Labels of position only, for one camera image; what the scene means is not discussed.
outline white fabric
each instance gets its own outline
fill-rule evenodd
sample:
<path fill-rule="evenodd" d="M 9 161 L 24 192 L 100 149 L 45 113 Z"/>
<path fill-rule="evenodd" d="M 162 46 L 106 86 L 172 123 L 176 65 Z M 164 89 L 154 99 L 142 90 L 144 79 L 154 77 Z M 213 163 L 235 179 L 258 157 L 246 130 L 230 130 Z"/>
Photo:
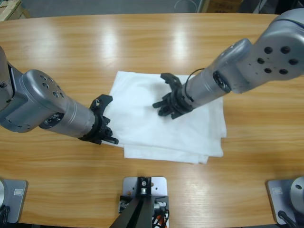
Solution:
<path fill-rule="evenodd" d="M 178 76 L 184 83 L 187 76 Z M 221 157 L 226 137 L 223 99 L 194 109 L 174 120 L 158 116 L 152 104 L 170 92 L 160 75 L 118 72 L 104 116 L 111 119 L 113 137 L 125 158 L 207 163 Z"/>

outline cardboard box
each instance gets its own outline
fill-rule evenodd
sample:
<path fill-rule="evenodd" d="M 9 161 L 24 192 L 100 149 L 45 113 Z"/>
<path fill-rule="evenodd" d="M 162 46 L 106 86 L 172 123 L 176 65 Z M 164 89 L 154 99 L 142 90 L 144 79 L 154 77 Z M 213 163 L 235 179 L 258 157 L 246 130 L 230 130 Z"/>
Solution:
<path fill-rule="evenodd" d="M 242 0 L 205 0 L 202 12 L 206 13 L 235 13 Z"/>

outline label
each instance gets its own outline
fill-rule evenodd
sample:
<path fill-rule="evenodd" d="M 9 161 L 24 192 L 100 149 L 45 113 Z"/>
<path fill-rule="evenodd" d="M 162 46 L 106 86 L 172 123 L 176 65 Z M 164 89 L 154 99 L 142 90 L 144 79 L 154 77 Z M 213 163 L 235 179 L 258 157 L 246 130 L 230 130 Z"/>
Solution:
<path fill-rule="evenodd" d="M 282 188 L 272 188 L 272 192 L 275 195 L 281 195 L 281 194 L 283 194 Z"/>
<path fill-rule="evenodd" d="M 23 196 L 23 189 L 15 189 L 14 196 Z"/>

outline bolt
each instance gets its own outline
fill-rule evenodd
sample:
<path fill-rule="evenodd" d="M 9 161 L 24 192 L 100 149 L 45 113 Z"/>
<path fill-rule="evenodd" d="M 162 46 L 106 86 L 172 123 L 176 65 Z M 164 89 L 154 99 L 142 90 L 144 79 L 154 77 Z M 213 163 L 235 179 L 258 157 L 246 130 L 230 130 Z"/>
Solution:
<path fill-rule="evenodd" d="M 1 82 L 1 84 L 0 84 L 0 88 L 5 88 L 7 86 L 8 86 L 8 84 L 6 82 Z"/>

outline silver cylinder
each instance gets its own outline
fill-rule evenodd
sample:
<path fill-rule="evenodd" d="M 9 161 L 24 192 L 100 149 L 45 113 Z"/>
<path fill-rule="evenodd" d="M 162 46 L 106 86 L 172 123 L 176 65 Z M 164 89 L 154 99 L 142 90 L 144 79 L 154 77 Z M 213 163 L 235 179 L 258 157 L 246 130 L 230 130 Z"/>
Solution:
<path fill-rule="evenodd" d="M 193 101 L 185 95 L 185 87 L 187 87 L 187 94 Z M 218 86 L 213 78 L 213 72 L 206 68 L 183 85 L 182 94 L 188 104 L 197 108 L 227 94 L 227 92 Z"/>
<path fill-rule="evenodd" d="M 0 179 L 0 207 L 4 202 L 4 196 L 5 196 L 4 182 Z"/>
<path fill-rule="evenodd" d="M 60 134 L 80 138 L 92 130 L 95 122 L 94 113 L 77 101 L 69 98 L 68 107 L 63 118 L 54 126 L 47 128 L 48 120 L 40 127 Z"/>
<path fill-rule="evenodd" d="M 294 209 L 304 214 L 304 177 L 298 177 L 290 187 L 290 200 Z"/>

